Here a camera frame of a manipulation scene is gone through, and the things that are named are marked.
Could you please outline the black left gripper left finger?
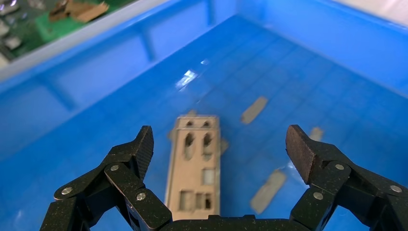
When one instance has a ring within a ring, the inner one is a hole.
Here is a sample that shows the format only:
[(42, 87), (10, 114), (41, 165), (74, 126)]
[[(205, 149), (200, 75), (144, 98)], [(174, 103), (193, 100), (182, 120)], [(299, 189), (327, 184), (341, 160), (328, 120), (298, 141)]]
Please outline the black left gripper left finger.
[(114, 146), (97, 167), (55, 191), (41, 230), (88, 231), (112, 208), (134, 231), (162, 230), (172, 214), (143, 182), (153, 146), (150, 126)]

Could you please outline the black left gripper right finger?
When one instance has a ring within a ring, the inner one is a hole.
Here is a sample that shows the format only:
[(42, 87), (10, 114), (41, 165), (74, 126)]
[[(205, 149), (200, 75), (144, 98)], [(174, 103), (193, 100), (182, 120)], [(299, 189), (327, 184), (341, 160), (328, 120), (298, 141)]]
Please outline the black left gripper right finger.
[(288, 127), (285, 143), (308, 185), (291, 211), (292, 221), (321, 231), (340, 206), (372, 231), (407, 230), (406, 187), (356, 165), (336, 146), (312, 140), (298, 125)]

